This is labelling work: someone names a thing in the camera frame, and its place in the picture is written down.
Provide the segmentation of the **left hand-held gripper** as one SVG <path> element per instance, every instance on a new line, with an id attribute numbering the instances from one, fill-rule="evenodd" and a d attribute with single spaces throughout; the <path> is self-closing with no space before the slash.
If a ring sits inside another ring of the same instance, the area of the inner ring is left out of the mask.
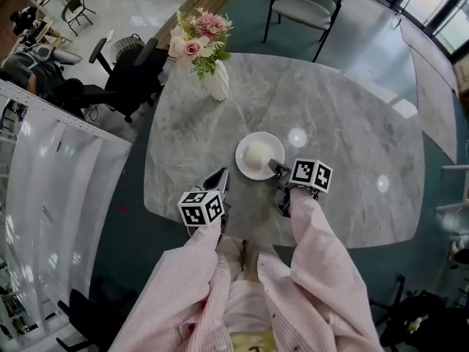
<path id="1" fill-rule="evenodd" d="M 185 192 L 177 204 L 188 234 L 193 234 L 200 227 L 209 227 L 214 221 L 220 221 L 221 233 L 225 233 L 231 208 L 225 202 L 229 191 L 229 170 L 222 167 L 210 173 L 199 183 L 199 188 Z"/>

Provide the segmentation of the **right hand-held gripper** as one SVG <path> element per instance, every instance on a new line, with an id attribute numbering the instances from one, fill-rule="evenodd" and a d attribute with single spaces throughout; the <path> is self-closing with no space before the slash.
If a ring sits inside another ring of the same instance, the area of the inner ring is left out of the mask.
<path id="1" fill-rule="evenodd" d="M 319 160 L 296 158 L 290 169 L 271 158 L 268 166 L 277 179 L 276 210 L 284 217 L 290 217 L 290 193 L 293 188 L 305 188 L 316 201 L 321 193 L 329 192 L 333 169 Z"/>

